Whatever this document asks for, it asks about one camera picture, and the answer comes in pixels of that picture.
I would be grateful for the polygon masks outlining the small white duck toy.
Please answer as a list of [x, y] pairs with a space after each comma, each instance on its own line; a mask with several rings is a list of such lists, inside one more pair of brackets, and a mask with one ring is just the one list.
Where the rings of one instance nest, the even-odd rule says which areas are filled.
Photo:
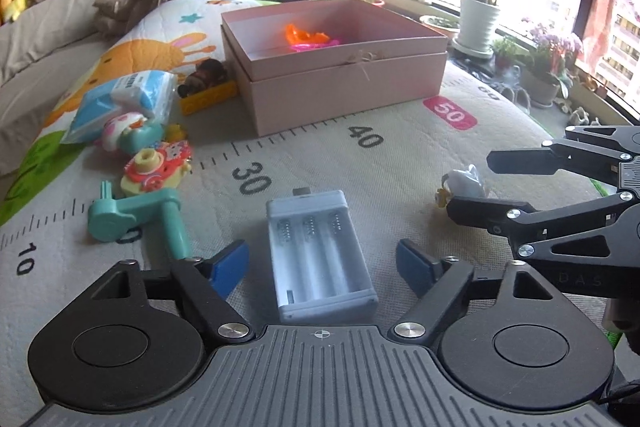
[[452, 169], [440, 179], [440, 187], [435, 193], [435, 202], [439, 208], [445, 208], [456, 196], [486, 198], [489, 194], [477, 167], [470, 164], [465, 169]]

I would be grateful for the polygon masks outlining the pink cardboard gift box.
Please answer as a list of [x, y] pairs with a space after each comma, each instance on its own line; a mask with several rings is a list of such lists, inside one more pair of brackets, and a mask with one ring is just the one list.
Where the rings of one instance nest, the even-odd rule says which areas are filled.
[[[341, 44], [295, 52], [294, 24]], [[221, 15], [224, 53], [260, 136], [438, 94], [445, 36], [361, 0], [258, 6]]]

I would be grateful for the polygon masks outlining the yellow duck plush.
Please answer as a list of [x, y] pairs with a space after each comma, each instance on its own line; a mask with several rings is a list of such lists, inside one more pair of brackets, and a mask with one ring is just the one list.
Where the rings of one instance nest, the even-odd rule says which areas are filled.
[[28, 0], [1, 0], [1, 23], [15, 22], [28, 8]]

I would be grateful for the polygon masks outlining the flower pot with plant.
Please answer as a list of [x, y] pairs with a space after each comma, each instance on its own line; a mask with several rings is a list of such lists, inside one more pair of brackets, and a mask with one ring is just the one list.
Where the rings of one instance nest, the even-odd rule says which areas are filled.
[[525, 69], [539, 83], [555, 90], [544, 105], [558, 96], [566, 100], [573, 88], [575, 61], [582, 52], [582, 39], [573, 31], [558, 31], [543, 24], [530, 28], [528, 33], [535, 47], [524, 56]]

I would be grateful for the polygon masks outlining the pink pig figurine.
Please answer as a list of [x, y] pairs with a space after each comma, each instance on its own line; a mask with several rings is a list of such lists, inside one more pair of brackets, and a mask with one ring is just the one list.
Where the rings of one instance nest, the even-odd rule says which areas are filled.
[[96, 144], [106, 153], [124, 153], [134, 156], [162, 142], [164, 126], [141, 113], [130, 112], [115, 116], [104, 124]]

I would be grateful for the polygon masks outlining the white plant pot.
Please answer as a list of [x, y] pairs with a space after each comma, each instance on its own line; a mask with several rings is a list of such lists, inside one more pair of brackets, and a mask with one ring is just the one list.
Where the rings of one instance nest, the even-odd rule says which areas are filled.
[[460, 0], [459, 31], [452, 46], [463, 54], [488, 60], [500, 10], [497, 5], [477, 0]]

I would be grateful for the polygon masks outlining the black haired wooden doll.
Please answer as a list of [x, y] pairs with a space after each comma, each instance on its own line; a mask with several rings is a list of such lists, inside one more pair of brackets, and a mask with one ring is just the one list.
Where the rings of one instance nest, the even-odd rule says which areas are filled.
[[227, 80], [228, 72], [224, 68], [224, 64], [214, 58], [208, 58], [198, 64], [194, 72], [179, 84], [177, 93], [180, 98], [187, 98], [206, 89], [217, 87]]

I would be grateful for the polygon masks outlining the yellow toy block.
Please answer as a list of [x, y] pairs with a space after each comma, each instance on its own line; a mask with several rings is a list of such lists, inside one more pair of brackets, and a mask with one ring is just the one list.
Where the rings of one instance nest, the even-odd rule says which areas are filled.
[[190, 116], [214, 105], [224, 103], [230, 98], [236, 98], [238, 95], [238, 84], [230, 80], [185, 98], [180, 98], [179, 106], [183, 116]]

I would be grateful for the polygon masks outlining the beige covered sofa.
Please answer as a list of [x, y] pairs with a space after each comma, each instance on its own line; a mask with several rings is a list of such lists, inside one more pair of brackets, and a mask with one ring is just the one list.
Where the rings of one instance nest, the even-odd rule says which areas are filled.
[[96, 0], [46, 0], [1, 27], [1, 173], [20, 167], [58, 100], [108, 42]]

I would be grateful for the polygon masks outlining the white battery holder case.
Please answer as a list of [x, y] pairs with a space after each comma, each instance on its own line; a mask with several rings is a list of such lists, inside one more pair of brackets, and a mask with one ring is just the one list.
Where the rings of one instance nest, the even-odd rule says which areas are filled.
[[370, 321], [378, 294], [343, 191], [297, 191], [267, 202], [266, 213], [280, 321]]

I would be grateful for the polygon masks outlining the orange plastic toy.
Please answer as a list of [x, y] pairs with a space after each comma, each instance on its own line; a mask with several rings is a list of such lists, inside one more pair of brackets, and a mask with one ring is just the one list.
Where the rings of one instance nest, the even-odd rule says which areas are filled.
[[308, 32], [298, 28], [294, 24], [286, 25], [285, 39], [289, 45], [299, 42], [327, 42], [331, 40], [331, 38], [323, 32]]

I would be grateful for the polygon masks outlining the red yellow round toy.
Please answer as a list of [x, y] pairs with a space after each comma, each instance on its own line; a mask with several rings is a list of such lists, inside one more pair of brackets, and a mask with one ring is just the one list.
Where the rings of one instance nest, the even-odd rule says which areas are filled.
[[177, 188], [192, 171], [192, 150], [188, 141], [160, 142], [140, 150], [128, 161], [120, 188], [127, 197]]

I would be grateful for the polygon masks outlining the colourful children play mat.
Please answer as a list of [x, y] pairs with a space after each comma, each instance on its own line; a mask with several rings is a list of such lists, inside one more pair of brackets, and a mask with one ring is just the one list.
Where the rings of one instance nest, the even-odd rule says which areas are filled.
[[[1, 217], [1, 421], [6, 426], [85, 426], [88, 417], [45, 407], [27, 368], [32, 338], [117, 261], [164, 267], [157, 229], [96, 243], [87, 213], [119, 160], [62, 143], [63, 116], [32, 143]], [[255, 347], [226, 349], [171, 403], [108, 414], [102, 426], [605, 426], [594, 405], [550, 415], [477, 403], [427, 352], [388, 343], [385, 332], [414, 295], [395, 247], [412, 239], [433, 255], [505, 267], [506, 242], [452, 223], [434, 202], [440, 178], [483, 167], [498, 148], [532, 147], [546, 132], [475, 78], [447, 67], [436, 98], [315, 119], [261, 138], [239, 98], [186, 118], [192, 173], [180, 186], [195, 254], [243, 239], [247, 276], [230, 301], [265, 329]], [[371, 320], [340, 341], [279, 324], [266, 206], [297, 187], [342, 191], [378, 294]]]

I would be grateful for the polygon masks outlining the blue white tissue pack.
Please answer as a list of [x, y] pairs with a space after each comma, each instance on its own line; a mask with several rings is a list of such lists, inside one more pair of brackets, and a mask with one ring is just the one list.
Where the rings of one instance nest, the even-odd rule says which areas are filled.
[[122, 76], [84, 94], [61, 142], [75, 144], [99, 139], [104, 124], [114, 117], [139, 113], [165, 124], [170, 115], [178, 76], [144, 70]]

